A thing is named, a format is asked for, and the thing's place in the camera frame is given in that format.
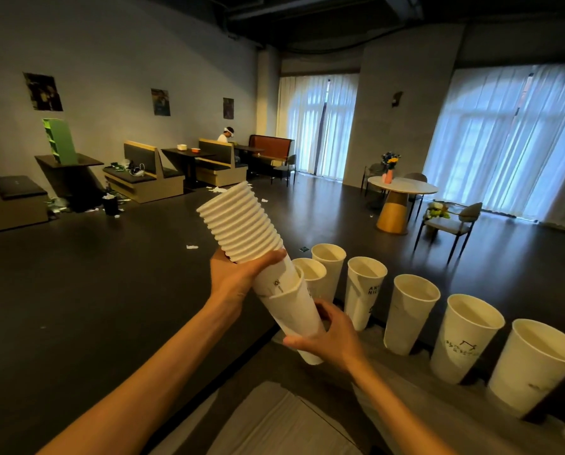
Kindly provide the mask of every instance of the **dining table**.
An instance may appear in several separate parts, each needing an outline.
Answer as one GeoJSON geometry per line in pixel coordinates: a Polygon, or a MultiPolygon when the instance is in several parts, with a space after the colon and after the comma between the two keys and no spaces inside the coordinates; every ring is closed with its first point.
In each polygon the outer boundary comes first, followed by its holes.
{"type": "Polygon", "coordinates": [[[386,202],[377,219],[377,228],[395,235],[407,234],[407,203],[409,195],[431,195],[438,187],[419,180],[396,177],[385,183],[382,176],[369,177],[368,182],[380,189],[387,190],[386,202]]]}

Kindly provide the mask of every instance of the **dark floor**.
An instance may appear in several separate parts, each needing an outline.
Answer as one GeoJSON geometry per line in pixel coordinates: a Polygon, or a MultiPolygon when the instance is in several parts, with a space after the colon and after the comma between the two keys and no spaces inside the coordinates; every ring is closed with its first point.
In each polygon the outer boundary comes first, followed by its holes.
{"type": "MultiPolygon", "coordinates": [[[[393,277],[413,273],[441,290],[421,339],[433,344],[452,293],[483,298],[507,324],[485,351],[494,364],[512,320],[528,317],[565,332],[565,233],[483,214],[464,255],[445,266],[453,237],[426,240],[375,228],[358,189],[299,175],[295,186],[252,181],[292,258],[302,246],[334,243],[388,268],[374,315],[385,321],[393,277]]],[[[141,206],[116,220],[103,212],[64,215],[0,233],[0,453],[31,453],[124,380],[186,322],[209,294],[215,241],[195,213],[204,189],[141,206]],[[187,250],[187,244],[199,246],[187,250]]],[[[337,298],[343,300],[346,269],[337,298]]],[[[184,390],[187,401],[273,322],[251,296],[243,318],[184,390]]],[[[557,400],[564,402],[561,393],[557,400]]]]}

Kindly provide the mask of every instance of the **dark ceiling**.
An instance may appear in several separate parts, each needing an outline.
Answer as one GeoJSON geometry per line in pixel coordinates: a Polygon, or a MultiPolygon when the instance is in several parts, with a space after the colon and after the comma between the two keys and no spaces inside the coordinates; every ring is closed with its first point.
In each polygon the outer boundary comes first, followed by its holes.
{"type": "Polygon", "coordinates": [[[287,49],[420,22],[492,15],[565,15],[565,0],[158,0],[230,35],[287,49]]]}

